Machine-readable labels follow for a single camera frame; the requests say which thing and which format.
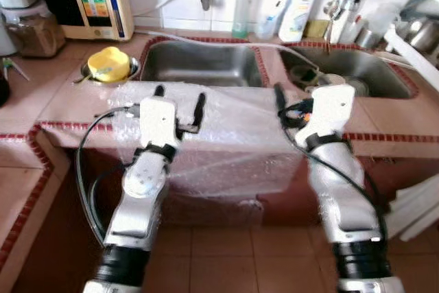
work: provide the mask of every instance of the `kitchen counter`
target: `kitchen counter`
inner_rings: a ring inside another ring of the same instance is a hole
[[[214,32],[177,34],[193,37],[229,38]],[[73,86],[79,78],[80,65],[93,53],[109,45],[143,59],[146,42],[152,36],[135,34],[128,43],[70,41],[58,56],[49,60],[16,59],[31,76],[26,82],[11,75],[12,97],[0,108],[0,132],[17,133],[39,123],[55,146],[75,148],[93,117],[108,109],[107,99],[114,89],[88,82]],[[319,43],[304,43],[318,46]],[[263,65],[270,85],[281,82],[299,97],[307,94],[289,82],[277,51],[261,49]],[[379,157],[439,158],[439,94],[415,71],[402,69],[417,88],[412,99],[358,97],[346,136],[356,155]],[[100,125],[91,135],[91,148],[114,148],[111,127]]]

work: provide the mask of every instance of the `plastic bottle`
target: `plastic bottle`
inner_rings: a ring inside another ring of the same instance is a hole
[[[279,38],[286,43],[300,41],[314,0],[291,0],[279,30]]]
[[[285,2],[278,0],[274,5],[267,8],[262,14],[261,19],[256,26],[256,37],[262,40],[270,40],[273,38],[278,29],[278,20],[285,7]]]
[[[248,35],[248,13],[252,0],[236,0],[235,17],[233,18],[232,36],[245,38]]]

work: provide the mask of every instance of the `black cable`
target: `black cable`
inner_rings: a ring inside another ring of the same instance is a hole
[[[118,169],[124,169],[127,166],[130,166],[131,164],[117,164],[116,166],[114,166],[112,169],[101,173],[95,180],[95,182],[93,182],[93,184],[90,186],[90,189],[88,189],[88,204],[90,205],[90,209],[91,209],[91,215],[97,225],[97,227],[99,228],[99,231],[101,232],[102,235],[105,235],[106,233],[106,228],[104,228],[104,225],[102,224],[101,218],[97,212],[97,207],[96,207],[96,187],[99,185],[99,183],[108,175],[113,174],[114,172],[116,172]]]
[[[355,183],[355,181],[352,178],[347,176],[345,173],[340,171],[338,168],[332,166],[330,163],[327,163],[326,161],[322,160],[320,157],[314,156],[313,154],[310,154],[308,151],[306,151],[306,149],[300,147],[297,144],[296,140],[288,132],[288,128],[287,127],[283,126],[282,129],[283,129],[283,132],[285,133],[285,136],[289,140],[289,142],[297,150],[302,152],[309,159],[312,159],[312,160],[318,162],[319,164],[329,168],[333,172],[335,172],[338,175],[340,175],[344,180],[346,180],[355,190],[357,190],[370,203],[370,205],[373,207],[373,209],[375,210],[375,213],[377,215],[379,231],[380,231],[380,234],[381,234],[381,236],[383,238],[384,248],[386,249],[387,248],[386,246],[387,246],[388,233],[387,233],[387,226],[385,224],[383,212],[381,211],[381,207],[376,206],[374,204],[372,198],[368,195],[367,191],[365,189],[363,189],[362,187],[360,187],[357,183]]]
[[[104,236],[100,232],[98,224],[94,221],[93,215],[90,209],[90,205],[87,202],[87,194],[84,187],[84,180],[82,178],[82,162],[81,162],[81,155],[82,155],[82,149],[84,148],[84,145],[87,141],[87,137],[90,134],[91,130],[94,129],[94,127],[104,118],[111,117],[114,113],[119,111],[128,111],[130,107],[124,106],[119,108],[113,108],[102,115],[100,115],[98,118],[95,119],[93,123],[90,124],[90,126],[87,128],[87,131],[85,132],[84,136],[82,137],[82,140],[78,146],[78,149],[76,150],[75,155],[75,165],[76,165],[76,183],[78,186],[78,191],[80,193],[80,200],[82,204],[82,208],[84,210],[84,213],[87,218],[87,222],[91,227],[91,230],[93,234],[95,235],[97,241],[101,245],[101,247],[104,246]]]

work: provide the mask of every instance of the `kitchen sink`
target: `kitchen sink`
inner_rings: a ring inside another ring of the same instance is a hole
[[[343,49],[333,49],[327,54],[324,49],[293,48],[318,65],[323,73],[334,73],[364,83],[368,88],[369,97],[394,99],[409,99],[412,97],[411,90],[404,84],[398,74],[382,59],[372,54],[360,50]],[[297,84],[296,77],[292,75],[293,72],[298,72],[298,70],[294,68],[304,67],[306,65],[305,61],[284,51],[281,52],[281,58],[287,69],[289,80]]]
[[[251,48],[209,47],[182,41],[152,45],[141,80],[207,86],[263,86]]]

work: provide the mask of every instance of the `silver robot arm segment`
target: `silver robot arm segment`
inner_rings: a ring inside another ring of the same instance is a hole
[[[309,157],[309,182],[320,204],[327,239],[333,245],[340,293],[404,293],[386,257],[386,237],[376,208],[364,192],[364,170],[343,140],[355,90],[324,86],[313,99],[286,107],[275,86],[278,115],[290,141]],[[294,138],[290,128],[298,128]]]
[[[159,86],[154,97],[137,105],[141,145],[133,164],[123,175],[123,192],[104,239],[104,255],[95,278],[84,293],[139,293],[145,266],[161,220],[167,195],[166,176],[185,132],[197,134],[203,117],[204,94],[200,94],[191,125],[180,125],[176,105],[163,98]]]

